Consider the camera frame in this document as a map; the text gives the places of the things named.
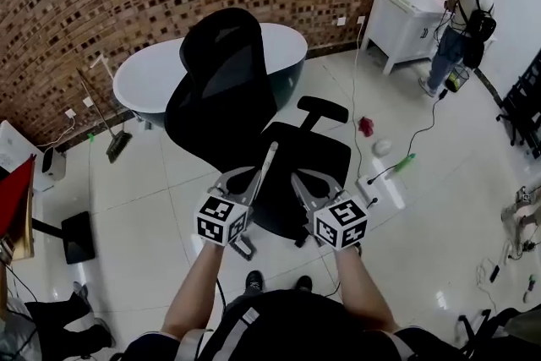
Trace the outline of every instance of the freestanding bathtub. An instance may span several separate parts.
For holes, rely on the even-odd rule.
[[[261,24],[265,65],[278,110],[291,97],[303,68],[308,43],[295,29]],[[167,103],[186,75],[178,51],[184,38],[148,46],[118,69],[112,88],[117,99],[143,119],[163,126]]]

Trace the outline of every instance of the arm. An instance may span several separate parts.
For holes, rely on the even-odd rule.
[[[223,247],[205,243],[167,311],[162,332],[179,341],[191,330],[205,328],[212,306]]]
[[[398,325],[387,302],[364,267],[357,250],[335,251],[336,267],[342,285],[342,302],[350,315],[357,316],[369,330],[394,332]]]

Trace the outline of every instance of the red object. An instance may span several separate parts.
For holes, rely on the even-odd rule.
[[[372,119],[362,117],[358,121],[358,130],[364,134],[364,137],[370,137],[374,133],[374,122]]]
[[[19,210],[23,196],[28,194],[35,158],[36,156],[31,156],[0,182],[0,203],[2,204],[0,206],[0,237],[6,234]]]

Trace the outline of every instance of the broom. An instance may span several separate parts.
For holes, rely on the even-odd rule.
[[[98,114],[100,115],[100,118],[101,120],[103,121],[103,123],[105,124],[105,126],[107,127],[107,129],[109,130],[109,134],[111,135],[112,137],[112,141],[111,141],[111,144],[109,145],[109,147],[107,148],[107,156],[109,157],[109,162],[111,164],[113,164],[118,156],[120,155],[120,153],[124,150],[124,148],[126,147],[126,145],[129,143],[129,141],[132,139],[132,134],[130,133],[126,133],[125,131],[120,131],[118,134],[114,134],[111,129],[109,128],[109,125],[107,125],[107,122],[105,120],[105,118],[103,117],[103,115],[101,114],[100,112],[100,109],[98,108],[98,106],[96,105],[96,103],[94,102],[94,100],[92,99],[92,95],[90,94],[90,92],[88,91],[88,88],[86,87],[86,84],[85,84],[85,79],[83,79],[83,75],[81,74],[81,72],[79,71],[79,69],[77,68],[77,74],[79,75],[79,79],[81,81],[81,84],[83,85],[83,87],[85,88],[85,91],[86,91],[86,94],[88,95],[88,97],[92,100],[92,102],[94,103],[94,107],[96,108],[96,111],[98,112]]]

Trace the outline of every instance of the chair wheel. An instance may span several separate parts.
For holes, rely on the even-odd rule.
[[[306,242],[306,238],[297,239],[297,241],[295,241],[295,247],[297,247],[298,249],[301,249],[304,246],[305,242]]]

